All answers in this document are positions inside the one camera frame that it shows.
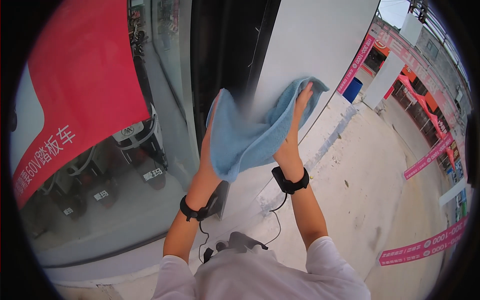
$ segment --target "blue towel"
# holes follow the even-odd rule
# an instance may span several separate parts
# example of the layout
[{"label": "blue towel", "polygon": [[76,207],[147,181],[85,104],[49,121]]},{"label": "blue towel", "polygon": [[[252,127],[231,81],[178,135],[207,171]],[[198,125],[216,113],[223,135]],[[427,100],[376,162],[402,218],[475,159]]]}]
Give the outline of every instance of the blue towel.
[{"label": "blue towel", "polygon": [[[267,112],[262,123],[245,120],[230,92],[226,89],[220,90],[210,138],[210,159],[219,178],[233,182],[240,172],[248,168],[274,162],[272,155],[280,148],[290,130],[294,101],[308,82],[313,82],[313,95],[301,117],[300,129],[312,114],[322,92],[329,90],[315,77],[305,77],[292,82],[275,107]],[[213,104],[208,112],[207,124],[212,108]]]}]

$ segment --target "sky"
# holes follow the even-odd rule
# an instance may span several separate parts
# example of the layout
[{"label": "sky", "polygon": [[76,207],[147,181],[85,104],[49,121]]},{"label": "sky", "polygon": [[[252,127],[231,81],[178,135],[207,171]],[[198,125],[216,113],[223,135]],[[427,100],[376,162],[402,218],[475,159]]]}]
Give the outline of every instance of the sky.
[{"label": "sky", "polygon": [[407,0],[382,0],[379,11],[385,21],[401,28],[409,6],[410,2]]}]

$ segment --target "blue trash bin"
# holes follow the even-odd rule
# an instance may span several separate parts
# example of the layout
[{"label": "blue trash bin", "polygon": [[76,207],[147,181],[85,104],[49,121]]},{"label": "blue trash bin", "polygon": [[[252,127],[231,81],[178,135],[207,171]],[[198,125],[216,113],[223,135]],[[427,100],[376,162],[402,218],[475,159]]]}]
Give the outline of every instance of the blue trash bin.
[{"label": "blue trash bin", "polygon": [[363,86],[363,83],[360,80],[358,80],[356,77],[353,77],[352,82],[345,89],[345,92],[343,92],[343,97],[345,97],[346,100],[352,103],[353,100],[355,100],[355,97],[359,94],[359,91],[362,86]]}]

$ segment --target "wrist strap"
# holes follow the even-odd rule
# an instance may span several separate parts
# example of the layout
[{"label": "wrist strap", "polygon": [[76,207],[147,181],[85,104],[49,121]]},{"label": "wrist strap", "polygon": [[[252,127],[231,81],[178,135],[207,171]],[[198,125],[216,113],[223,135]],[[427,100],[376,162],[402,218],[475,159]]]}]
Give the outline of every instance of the wrist strap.
[{"label": "wrist strap", "polygon": [[200,210],[195,211],[188,207],[185,199],[187,195],[185,195],[180,201],[180,211],[187,217],[187,221],[190,222],[191,218],[197,219],[197,221],[203,221],[206,218],[208,208],[202,207]]},{"label": "wrist strap", "polygon": [[285,175],[283,175],[282,169],[280,167],[273,168],[272,170],[273,177],[277,181],[278,185],[282,192],[287,194],[293,195],[295,191],[299,189],[306,189],[308,183],[310,182],[310,177],[308,175],[307,169],[303,168],[303,177],[300,179],[299,182],[291,182],[290,180],[285,179]]}]

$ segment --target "pavement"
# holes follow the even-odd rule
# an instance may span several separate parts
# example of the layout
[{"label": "pavement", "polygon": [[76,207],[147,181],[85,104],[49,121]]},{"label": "pavement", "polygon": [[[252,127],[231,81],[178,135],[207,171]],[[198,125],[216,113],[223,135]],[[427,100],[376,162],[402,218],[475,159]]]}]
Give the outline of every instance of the pavement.
[{"label": "pavement", "polygon": [[[408,181],[403,178],[407,167],[430,148],[395,99],[389,98],[384,106],[378,115],[363,103],[352,106],[335,93],[301,141],[300,156],[313,176],[310,183],[329,236],[365,280],[372,299],[423,299],[436,282],[442,253],[393,266],[379,266],[376,259],[383,250],[415,243],[446,228],[438,197],[448,189],[448,182],[435,163]],[[279,228],[268,209],[281,200],[271,180],[253,201],[262,212],[254,222],[244,220],[247,226],[241,231],[260,241],[275,237]],[[290,200],[277,212],[282,231],[269,247],[281,263],[305,270],[306,251]],[[197,255],[198,248],[193,249],[193,272],[200,265]],[[150,299],[156,278],[157,273],[150,272],[112,285],[58,286],[58,291],[66,299]]]}]

